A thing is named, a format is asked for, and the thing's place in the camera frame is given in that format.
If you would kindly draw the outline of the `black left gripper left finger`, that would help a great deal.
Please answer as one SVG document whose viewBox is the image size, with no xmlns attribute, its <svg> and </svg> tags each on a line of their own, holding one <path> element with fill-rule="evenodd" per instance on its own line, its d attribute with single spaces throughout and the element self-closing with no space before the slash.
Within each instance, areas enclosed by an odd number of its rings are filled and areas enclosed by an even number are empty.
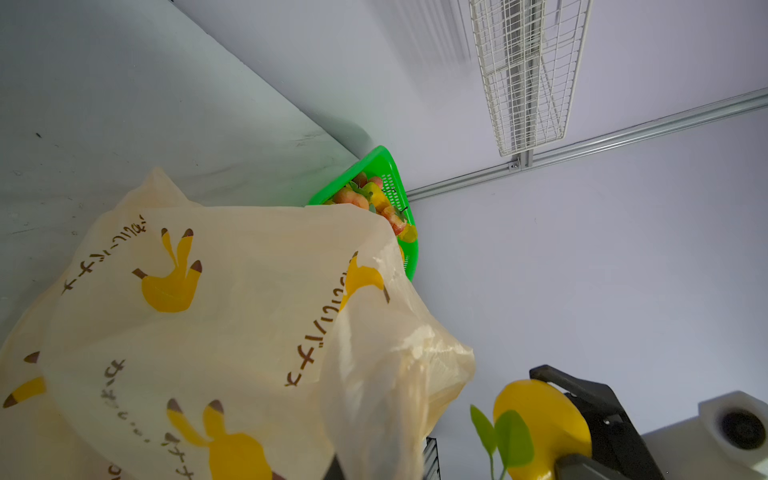
<svg viewBox="0 0 768 480">
<path fill-rule="evenodd" d="M 425 439 L 424 450 L 424 472 L 423 480 L 441 480 L 439 450 L 437 439 L 427 437 Z"/>
</svg>

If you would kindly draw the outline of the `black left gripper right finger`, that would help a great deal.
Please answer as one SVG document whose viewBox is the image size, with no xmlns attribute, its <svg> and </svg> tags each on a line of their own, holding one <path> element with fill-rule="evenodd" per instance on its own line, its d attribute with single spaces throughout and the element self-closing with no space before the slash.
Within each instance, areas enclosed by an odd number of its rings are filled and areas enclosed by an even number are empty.
<svg viewBox="0 0 768 480">
<path fill-rule="evenodd" d="M 591 456 L 559 456 L 554 463 L 556 479 L 664 479 L 608 385 L 571 376 L 550 365 L 531 369 L 529 377 L 563 388 L 566 398 L 584 416 L 591 434 Z"/>
</svg>

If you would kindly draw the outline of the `yellow fake lemon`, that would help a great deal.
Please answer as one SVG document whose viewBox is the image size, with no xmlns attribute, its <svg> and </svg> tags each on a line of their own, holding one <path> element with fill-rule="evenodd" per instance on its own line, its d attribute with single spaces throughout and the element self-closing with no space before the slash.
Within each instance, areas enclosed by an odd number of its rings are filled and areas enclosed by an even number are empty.
<svg viewBox="0 0 768 480">
<path fill-rule="evenodd" d="M 558 460 L 593 456 L 589 426 L 566 395 L 540 380 L 518 380 L 497 395 L 490 416 L 469 407 L 492 479 L 553 479 Z"/>
</svg>

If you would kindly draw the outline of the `cream banana print plastic bag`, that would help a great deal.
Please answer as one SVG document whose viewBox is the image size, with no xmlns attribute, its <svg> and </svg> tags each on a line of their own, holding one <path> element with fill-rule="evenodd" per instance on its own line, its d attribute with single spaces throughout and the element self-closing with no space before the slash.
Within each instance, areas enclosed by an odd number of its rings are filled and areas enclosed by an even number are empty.
<svg viewBox="0 0 768 480">
<path fill-rule="evenodd" d="M 418 479 L 475 371 L 382 217 L 204 207 L 161 170 L 1 350 L 5 479 Z"/>
</svg>

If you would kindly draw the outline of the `yellow fake banana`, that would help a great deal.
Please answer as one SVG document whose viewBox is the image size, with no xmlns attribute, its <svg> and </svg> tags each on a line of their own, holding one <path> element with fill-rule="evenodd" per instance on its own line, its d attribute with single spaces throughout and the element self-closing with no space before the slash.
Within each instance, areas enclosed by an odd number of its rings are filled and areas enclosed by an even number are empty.
<svg viewBox="0 0 768 480">
<path fill-rule="evenodd" d="M 369 182 L 362 188 L 364 196 L 376 212 L 381 212 L 391 205 L 390 200 L 381 187 L 375 182 Z"/>
</svg>

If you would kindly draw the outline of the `fake peach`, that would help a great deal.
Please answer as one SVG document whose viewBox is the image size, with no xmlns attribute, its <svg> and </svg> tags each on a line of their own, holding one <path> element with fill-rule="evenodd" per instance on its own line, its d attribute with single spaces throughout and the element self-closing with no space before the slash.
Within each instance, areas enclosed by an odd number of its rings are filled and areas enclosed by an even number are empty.
<svg viewBox="0 0 768 480">
<path fill-rule="evenodd" d="M 334 204 L 349 204 L 368 211 L 370 203 L 367 197 L 357 191 L 344 187 L 339 190 L 332 198 Z"/>
</svg>

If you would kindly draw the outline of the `green plastic fruit basket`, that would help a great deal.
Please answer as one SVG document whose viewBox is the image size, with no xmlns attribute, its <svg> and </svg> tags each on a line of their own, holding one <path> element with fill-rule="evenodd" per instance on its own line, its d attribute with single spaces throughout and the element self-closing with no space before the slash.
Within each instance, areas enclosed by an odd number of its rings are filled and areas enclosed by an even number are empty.
<svg viewBox="0 0 768 480">
<path fill-rule="evenodd" d="M 308 204 L 329 204 L 332 197 L 344 186 L 349 186 L 350 183 L 356 184 L 354 179 L 361 173 L 366 175 L 367 180 L 371 178 L 380 178 L 382 180 L 382 193 L 411 229 L 415 229 L 415 220 L 397 165 L 391 153 L 384 146 L 374 148 L 363 159 L 357 161 L 346 171 L 334 178 L 329 184 L 314 194 L 308 201 Z M 409 232 L 406 232 L 405 235 L 398 235 L 398 243 L 403 251 L 406 276 L 409 280 L 413 280 L 419 260 L 417 230 L 414 231 L 413 235 Z"/>
</svg>

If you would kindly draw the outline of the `aluminium frame post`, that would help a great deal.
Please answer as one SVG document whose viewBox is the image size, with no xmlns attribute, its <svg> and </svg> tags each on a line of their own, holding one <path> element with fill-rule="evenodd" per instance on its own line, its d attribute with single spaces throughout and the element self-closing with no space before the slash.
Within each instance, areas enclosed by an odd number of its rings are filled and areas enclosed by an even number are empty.
<svg viewBox="0 0 768 480">
<path fill-rule="evenodd" d="M 532 171 L 678 133 L 765 109 L 766 107 L 767 90 L 765 88 L 754 90 L 587 140 L 560 146 L 543 153 L 524 153 L 503 164 L 413 189 L 408 192 L 408 198 L 411 201 L 417 201 L 446 194 L 521 172 Z"/>
</svg>

